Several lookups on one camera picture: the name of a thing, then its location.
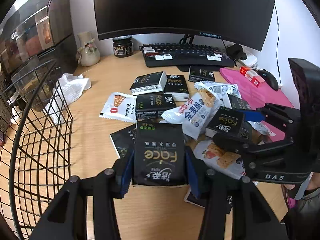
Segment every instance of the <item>crumpled tissue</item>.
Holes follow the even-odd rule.
[[[45,107],[45,114],[49,114],[55,124],[63,122],[63,116],[61,110],[63,110],[66,105],[70,105],[72,102],[76,101],[83,93],[91,87],[91,82],[89,78],[83,78],[83,75],[74,76],[72,74],[63,74],[59,78],[60,86],[57,82],[57,90],[53,89],[54,98]],[[63,96],[65,98],[64,105],[62,105]]]

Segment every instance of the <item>pink mouse pad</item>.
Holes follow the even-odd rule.
[[[253,110],[258,107],[263,107],[265,103],[293,107],[289,99],[281,90],[273,90],[266,82],[263,82],[259,87],[256,87],[238,70],[221,68],[220,73],[228,83],[238,85],[242,99],[247,101]],[[270,137],[272,141],[279,141],[284,138],[284,132],[266,122],[263,123],[276,134],[275,136]]]

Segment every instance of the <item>jar lid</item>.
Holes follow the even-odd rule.
[[[132,39],[132,35],[126,35],[126,36],[119,36],[112,39],[113,42],[115,41],[123,41],[127,39]]]

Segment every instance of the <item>computer monitor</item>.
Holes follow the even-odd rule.
[[[275,0],[94,0],[99,40],[181,33],[262,50]]]

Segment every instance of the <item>barcode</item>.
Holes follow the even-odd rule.
[[[221,86],[211,87],[211,90],[212,90],[213,92],[215,92],[216,94],[220,94],[220,93],[221,93]]]

